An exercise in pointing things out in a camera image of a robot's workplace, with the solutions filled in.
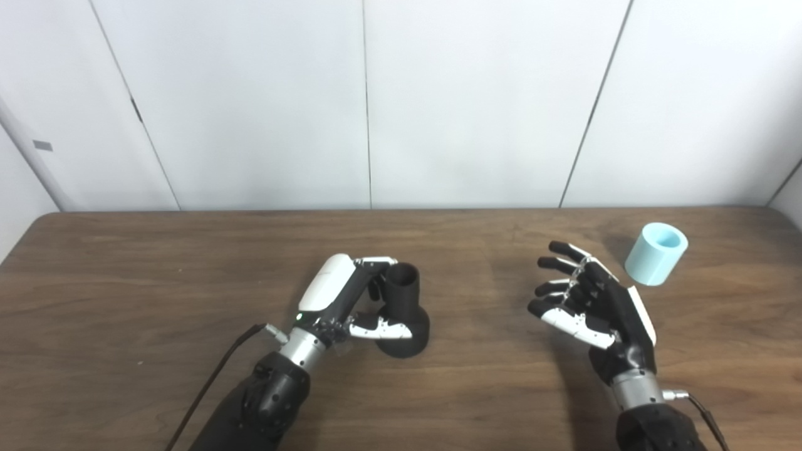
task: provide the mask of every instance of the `light blue cylinder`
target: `light blue cylinder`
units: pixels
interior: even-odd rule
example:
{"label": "light blue cylinder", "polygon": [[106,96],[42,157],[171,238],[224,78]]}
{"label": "light blue cylinder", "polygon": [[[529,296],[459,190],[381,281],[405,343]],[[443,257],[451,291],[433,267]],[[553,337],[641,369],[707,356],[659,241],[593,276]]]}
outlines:
{"label": "light blue cylinder", "polygon": [[624,267],[636,282],[662,285],[687,248],[688,238],[679,229],[652,222],[643,226]]}

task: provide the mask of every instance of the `cable connector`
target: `cable connector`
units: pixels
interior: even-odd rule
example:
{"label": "cable connector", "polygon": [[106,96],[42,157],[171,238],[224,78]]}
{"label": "cable connector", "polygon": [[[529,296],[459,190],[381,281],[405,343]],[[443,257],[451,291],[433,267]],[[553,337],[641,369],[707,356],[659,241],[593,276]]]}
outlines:
{"label": "cable connector", "polygon": [[685,390],[663,390],[662,398],[666,401],[685,400],[690,398],[691,394]]}
{"label": "cable connector", "polygon": [[285,334],[281,329],[275,327],[273,324],[267,323],[265,324],[265,330],[267,333],[271,334],[279,344],[284,346],[287,342],[290,341],[290,338]]}

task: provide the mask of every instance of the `white wall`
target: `white wall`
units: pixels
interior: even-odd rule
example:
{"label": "white wall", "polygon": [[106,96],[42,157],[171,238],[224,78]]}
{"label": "white wall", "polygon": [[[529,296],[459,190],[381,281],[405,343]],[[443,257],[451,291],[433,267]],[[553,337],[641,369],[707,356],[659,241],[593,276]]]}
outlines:
{"label": "white wall", "polygon": [[771,207],[778,209],[802,230],[802,171],[797,169],[788,179],[788,183],[772,201]]}
{"label": "white wall", "polygon": [[373,205],[556,207],[627,3],[365,2]]}
{"label": "white wall", "polygon": [[0,262],[34,219],[57,210],[11,138],[0,128]]}
{"label": "white wall", "polygon": [[[626,6],[8,0],[0,122],[67,210],[557,206]],[[800,48],[802,2],[636,0],[562,205],[765,205]]]}
{"label": "white wall", "polygon": [[184,209],[368,208],[360,0],[94,0]]}
{"label": "white wall", "polygon": [[0,123],[64,209],[177,208],[88,2],[0,2],[0,67]]}
{"label": "white wall", "polygon": [[636,0],[563,206],[765,205],[802,156],[802,2]]}

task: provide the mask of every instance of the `robotic hand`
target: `robotic hand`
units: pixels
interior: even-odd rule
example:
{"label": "robotic hand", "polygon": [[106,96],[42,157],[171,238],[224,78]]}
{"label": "robotic hand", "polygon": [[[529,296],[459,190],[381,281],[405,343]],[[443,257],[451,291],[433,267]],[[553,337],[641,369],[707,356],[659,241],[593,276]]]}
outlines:
{"label": "robotic hand", "polygon": [[[362,293],[383,299],[377,315],[351,314]],[[330,257],[306,289],[289,335],[270,324],[252,327],[224,357],[189,409],[175,444],[200,397],[233,349],[262,328],[276,337],[281,349],[256,364],[218,405],[190,451],[266,451],[276,449],[295,421],[310,391],[309,372],[326,349],[351,336],[375,339],[379,348],[397,358],[420,353],[429,338],[429,318],[419,305],[418,270],[389,257]]]}
{"label": "robotic hand", "polygon": [[661,390],[656,379],[654,345],[657,337],[638,290],[621,286],[596,258],[564,242],[549,250],[569,260],[542,257],[537,265],[558,270],[568,278],[553,280],[535,290],[529,312],[544,322],[591,345],[590,362],[610,386],[621,413],[616,438],[623,451],[705,451],[693,421],[666,402],[690,398],[727,450],[712,415],[680,390]]}

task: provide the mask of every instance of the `wooden table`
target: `wooden table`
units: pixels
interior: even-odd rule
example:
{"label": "wooden table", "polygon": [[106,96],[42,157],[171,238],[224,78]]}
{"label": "wooden table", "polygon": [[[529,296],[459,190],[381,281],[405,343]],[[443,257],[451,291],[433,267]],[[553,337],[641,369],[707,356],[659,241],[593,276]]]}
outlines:
{"label": "wooden table", "polygon": [[[287,327],[338,252],[417,265],[431,342],[409,360],[330,351],[282,449],[618,449],[586,346],[525,306],[555,276],[535,265],[550,240],[629,283],[649,221],[691,242],[642,288],[663,387],[695,393],[734,451],[802,449],[802,235],[761,208],[47,215],[0,266],[0,449],[161,450],[232,341]],[[274,348],[237,352],[176,449]]]}

